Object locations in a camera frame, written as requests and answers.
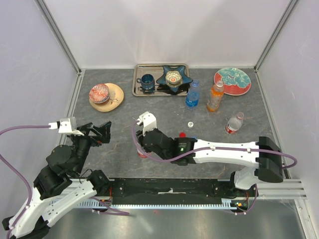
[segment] blue star-shaped bowl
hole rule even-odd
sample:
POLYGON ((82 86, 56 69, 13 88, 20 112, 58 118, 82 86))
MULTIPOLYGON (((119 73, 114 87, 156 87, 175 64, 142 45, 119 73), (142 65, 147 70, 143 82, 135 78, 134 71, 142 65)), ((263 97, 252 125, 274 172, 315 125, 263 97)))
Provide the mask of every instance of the blue star-shaped bowl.
MULTIPOLYGON (((181 78, 183 80, 182 84, 181 85, 184 85, 184 84, 189 84, 193 81, 192 78, 189 78, 188 76, 185 75, 185 66, 179 66, 177 68, 171 68, 169 66, 163 66, 164 68, 164 74, 158 78, 158 80, 156 81, 156 83, 160 84, 160 85, 167 85, 166 84, 166 74, 168 71, 178 71, 181 75, 181 78)), ((177 87, 171 87, 171 86, 168 86, 173 92, 177 92, 178 91, 178 88, 181 86, 177 86, 177 87)))

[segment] bottle label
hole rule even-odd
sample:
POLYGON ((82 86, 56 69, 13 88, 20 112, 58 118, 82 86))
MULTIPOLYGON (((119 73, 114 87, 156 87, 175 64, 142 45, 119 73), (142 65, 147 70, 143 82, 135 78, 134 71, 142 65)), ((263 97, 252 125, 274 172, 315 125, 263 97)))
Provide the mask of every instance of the bottle label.
POLYGON ((227 123, 225 129, 226 129, 227 133, 230 133, 230 134, 235 134, 237 132, 237 130, 235 130, 231 126, 229 126, 229 123, 227 123))
POLYGON ((197 106, 197 104, 198 104, 198 99, 195 101, 190 101, 188 98, 186 98, 186 105, 188 107, 195 107, 197 106))

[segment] red plate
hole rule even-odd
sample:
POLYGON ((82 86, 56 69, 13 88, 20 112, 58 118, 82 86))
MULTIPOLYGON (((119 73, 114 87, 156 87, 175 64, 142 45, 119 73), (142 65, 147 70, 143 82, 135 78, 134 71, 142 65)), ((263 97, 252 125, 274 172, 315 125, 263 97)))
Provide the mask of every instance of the red plate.
POLYGON ((222 80, 224 82, 225 94, 240 96, 247 93, 251 87, 249 76, 237 68, 223 68, 216 72, 214 82, 222 80))

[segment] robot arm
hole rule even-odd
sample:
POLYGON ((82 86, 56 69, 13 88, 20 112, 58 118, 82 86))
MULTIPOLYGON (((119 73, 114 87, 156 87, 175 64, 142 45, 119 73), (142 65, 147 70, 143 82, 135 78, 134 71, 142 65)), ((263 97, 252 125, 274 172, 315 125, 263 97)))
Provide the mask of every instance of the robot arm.
POLYGON ((189 163, 220 162, 245 166, 242 170, 234 172, 231 177, 230 183, 234 184, 237 189, 248 190, 260 181, 270 183, 283 181, 281 156, 251 151, 252 149, 281 151, 267 137, 259 137, 258 142, 248 143, 208 142, 187 137, 172 139, 157 129, 156 118, 149 112, 140 115, 137 124, 143 126, 143 130, 136 133, 140 145, 146 152, 154 152, 162 159, 171 159, 194 149, 210 147, 210 149, 191 153, 172 163, 187 165, 189 163), (238 148, 242 151, 216 150, 217 147, 238 148))
POLYGON ((101 170, 95 170, 79 187, 50 205, 72 184, 69 176, 80 176, 90 147, 110 142, 111 122, 99 127, 88 123, 76 128, 75 118, 72 117, 50 125, 51 129, 59 128, 59 133, 67 134, 72 140, 72 146, 59 145, 53 149, 46 158, 48 165, 40 171, 33 183, 30 205, 27 206, 26 201, 15 216, 2 221, 6 230, 12 230, 11 239, 43 238, 77 204, 92 196, 104 195, 109 188, 109 179, 101 170))

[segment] metal tray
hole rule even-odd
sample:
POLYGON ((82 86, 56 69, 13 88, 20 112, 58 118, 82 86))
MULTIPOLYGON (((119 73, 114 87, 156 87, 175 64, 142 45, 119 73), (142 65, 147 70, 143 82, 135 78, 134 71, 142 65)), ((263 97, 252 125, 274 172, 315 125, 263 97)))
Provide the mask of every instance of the metal tray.
POLYGON ((189 88, 189 84, 181 85, 176 93, 170 90, 166 85, 159 85, 156 80, 164 73, 163 66, 170 66, 177 68, 179 66, 185 66, 185 75, 189 76, 188 66, 185 64, 144 64, 137 65, 134 70, 133 88, 132 93, 134 96, 186 96, 189 88), (152 91, 144 90, 141 84, 136 81, 137 78, 141 78, 145 74, 151 74, 155 79, 155 89, 152 91))

